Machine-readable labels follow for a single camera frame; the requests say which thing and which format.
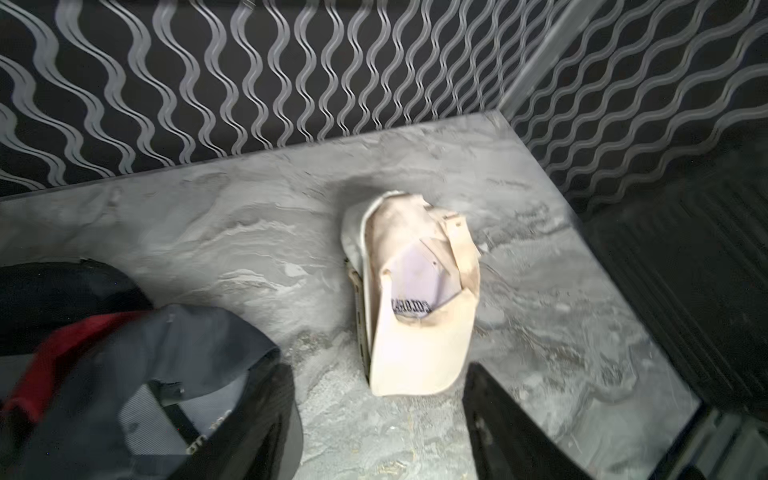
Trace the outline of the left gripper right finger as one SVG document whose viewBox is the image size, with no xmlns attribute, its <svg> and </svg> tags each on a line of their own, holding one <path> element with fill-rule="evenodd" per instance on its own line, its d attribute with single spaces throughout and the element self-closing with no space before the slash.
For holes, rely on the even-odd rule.
<svg viewBox="0 0 768 480">
<path fill-rule="evenodd" d="M 468 366 L 462 404 L 480 479 L 587 479 L 483 365 Z"/>
</svg>

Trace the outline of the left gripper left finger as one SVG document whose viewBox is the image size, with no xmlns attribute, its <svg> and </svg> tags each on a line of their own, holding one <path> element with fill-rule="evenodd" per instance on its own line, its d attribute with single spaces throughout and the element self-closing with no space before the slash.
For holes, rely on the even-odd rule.
<svg viewBox="0 0 768 480">
<path fill-rule="evenodd" d="M 172 479 L 283 479 L 288 474 L 288 366 L 269 353 L 252 366 L 234 410 Z"/>
</svg>

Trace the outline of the navy baseball cap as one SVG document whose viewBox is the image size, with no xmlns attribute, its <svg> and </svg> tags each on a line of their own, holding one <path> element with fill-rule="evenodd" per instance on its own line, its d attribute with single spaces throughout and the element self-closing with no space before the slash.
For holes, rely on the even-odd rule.
<svg viewBox="0 0 768 480">
<path fill-rule="evenodd" d="M 94 315 L 152 308 L 131 278 L 102 262 L 6 266 L 1 269 L 1 354 L 31 354 L 53 331 Z"/>
</svg>

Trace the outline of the red baseball cap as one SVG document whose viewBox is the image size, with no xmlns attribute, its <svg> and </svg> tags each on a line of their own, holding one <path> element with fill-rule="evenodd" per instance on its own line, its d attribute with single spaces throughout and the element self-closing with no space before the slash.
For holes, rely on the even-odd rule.
<svg viewBox="0 0 768 480">
<path fill-rule="evenodd" d="M 147 313 L 149 310 L 95 315 L 54 331 L 36 349 L 2 414 L 18 410 L 24 420 L 39 423 L 77 361 L 101 340 Z"/>
</svg>

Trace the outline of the cream baseball cap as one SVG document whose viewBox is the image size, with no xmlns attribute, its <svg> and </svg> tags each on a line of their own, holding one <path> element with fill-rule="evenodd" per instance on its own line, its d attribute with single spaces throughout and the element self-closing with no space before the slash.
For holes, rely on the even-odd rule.
<svg viewBox="0 0 768 480">
<path fill-rule="evenodd" d="M 340 240 L 373 395 L 449 388 L 466 361 L 480 297 L 480 253 L 466 218 L 388 191 L 345 211 Z"/>
</svg>

